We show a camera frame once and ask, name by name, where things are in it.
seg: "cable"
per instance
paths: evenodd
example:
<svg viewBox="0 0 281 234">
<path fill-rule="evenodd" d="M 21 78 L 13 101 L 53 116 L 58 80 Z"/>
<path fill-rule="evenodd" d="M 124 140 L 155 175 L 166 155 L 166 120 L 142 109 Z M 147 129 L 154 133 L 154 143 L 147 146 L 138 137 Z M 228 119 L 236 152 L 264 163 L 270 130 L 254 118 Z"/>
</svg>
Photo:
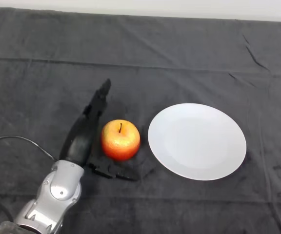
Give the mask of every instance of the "cable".
<svg viewBox="0 0 281 234">
<path fill-rule="evenodd" d="M 30 142 L 31 144 L 34 144 L 36 147 L 38 147 L 46 156 L 50 157 L 54 162 L 57 161 L 57 159 L 55 159 L 53 156 L 51 156 L 46 150 L 44 150 L 42 147 L 40 147 L 37 143 L 35 143 L 34 141 L 25 138 L 23 136 L 16 136 L 16 135 L 5 135 L 5 136 L 0 136 L 0 140 L 2 139 L 6 139 L 6 138 L 16 138 L 16 139 L 21 139 L 21 140 L 25 140 Z"/>
<path fill-rule="evenodd" d="M 0 140 L 7 139 L 7 138 L 21 139 L 21 140 L 25 140 L 27 142 L 30 142 L 31 144 L 35 145 L 38 149 L 40 149 L 46 156 L 50 157 L 54 162 L 57 161 L 57 159 L 55 159 L 53 156 L 51 156 L 46 150 L 44 150 L 37 143 L 35 143 L 34 141 L 32 141 L 28 138 L 25 138 L 25 137 L 22 137 L 22 136 L 16 136 L 16 135 L 0 136 Z M 13 219 L 12 215 L 10 214 L 9 210 L 5 206 L 3 206 L 1 203 L 0 203 L 0 210 L 4 212 L 4 214 L 7 216 L 8 220 L 10 222 L 14 222 L 14 219 Z"/>
</svg>

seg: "white plate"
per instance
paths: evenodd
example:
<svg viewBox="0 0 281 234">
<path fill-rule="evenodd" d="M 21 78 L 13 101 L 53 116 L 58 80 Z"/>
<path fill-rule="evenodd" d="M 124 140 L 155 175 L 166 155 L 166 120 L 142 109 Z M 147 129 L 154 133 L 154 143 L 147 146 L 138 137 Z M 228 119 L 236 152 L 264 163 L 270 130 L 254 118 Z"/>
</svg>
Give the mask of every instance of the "white plate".
<svg viewBox="0 0 281 234">
<path fill-rule="evenodd" d="M 167 169 L 196 180 L 233 173 L 246 153 L 244 135 L 231 117 L 194 103 L 170 106 L 158 113 L 150 123 L 148 141 Z"/>
</svg>

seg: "red apple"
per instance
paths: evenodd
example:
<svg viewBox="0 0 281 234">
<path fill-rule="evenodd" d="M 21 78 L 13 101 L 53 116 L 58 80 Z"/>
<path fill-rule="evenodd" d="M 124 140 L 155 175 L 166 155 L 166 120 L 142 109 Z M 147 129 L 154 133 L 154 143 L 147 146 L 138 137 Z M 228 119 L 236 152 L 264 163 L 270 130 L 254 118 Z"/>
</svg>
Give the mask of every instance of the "red apple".
<svg viewBox="0 0 281 234">
<path fill-rule="evenodd" d="M 116 119 L 103 127 L 100 142 L 102 150 L 108 157 L 127 160 L 139 149 L 141 137 L 133 123 Z"/>
</svg>

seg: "robotic arm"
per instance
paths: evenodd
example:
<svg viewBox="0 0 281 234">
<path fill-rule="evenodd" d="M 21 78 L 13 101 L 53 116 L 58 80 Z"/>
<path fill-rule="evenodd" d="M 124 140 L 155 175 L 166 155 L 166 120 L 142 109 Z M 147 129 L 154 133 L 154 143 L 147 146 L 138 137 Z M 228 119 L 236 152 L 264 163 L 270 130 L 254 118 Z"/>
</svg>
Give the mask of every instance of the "robotic arm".
<svg viewBox="0 0 281 234">
<path fill-rule="evenodd" d="M 60 158 L 42 182 L 36 199 L 29 201 L 14 224 L 5 222 L 0 234 L 57 234 L 66 212 L 79 200 L 80 178 L 84 173 L 96 135 L 98 121 L 107 102 L 111 86 L 107 80 L 72 126 L 62 147 Z"/>
</svg>

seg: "gray tablecloth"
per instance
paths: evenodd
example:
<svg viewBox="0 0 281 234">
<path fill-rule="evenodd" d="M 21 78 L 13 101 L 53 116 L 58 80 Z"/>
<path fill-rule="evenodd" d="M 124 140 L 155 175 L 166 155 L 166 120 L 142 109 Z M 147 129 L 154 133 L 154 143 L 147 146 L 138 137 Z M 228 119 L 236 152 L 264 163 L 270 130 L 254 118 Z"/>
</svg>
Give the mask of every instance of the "gray tablecloth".
<svg viewBox="0 0 281 234">
<path fill-rule="evenodd" d="M 57 157 L 107 78 L 100 125 L 135 123 L 142 145 L 128 164 L 142 179 L 87 171 L 63 234 L 281 234 L 281 23 L 0 9 L 0 136 L 28 137 Z M 156 161 L 149 123 L 184 102 L 241 127 L 247 154 L 233 174 L 194 181 Z M 0 201 L 14 216 L 51 164 L 32 145 L 0 142 Z"/>
</svg>

